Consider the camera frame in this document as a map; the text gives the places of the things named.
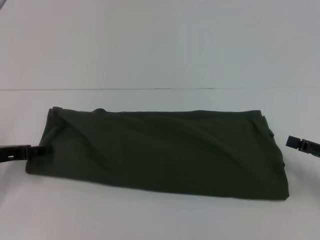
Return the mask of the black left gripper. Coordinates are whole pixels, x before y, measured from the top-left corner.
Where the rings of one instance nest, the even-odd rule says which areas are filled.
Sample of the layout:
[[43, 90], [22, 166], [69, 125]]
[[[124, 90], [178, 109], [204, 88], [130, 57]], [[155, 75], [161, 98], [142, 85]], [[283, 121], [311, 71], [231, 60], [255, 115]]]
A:
[[51, 145], [4, 145], [0, 147], [0, 163], [33, 160], [47, 157], [52, 153], [53, 147]]

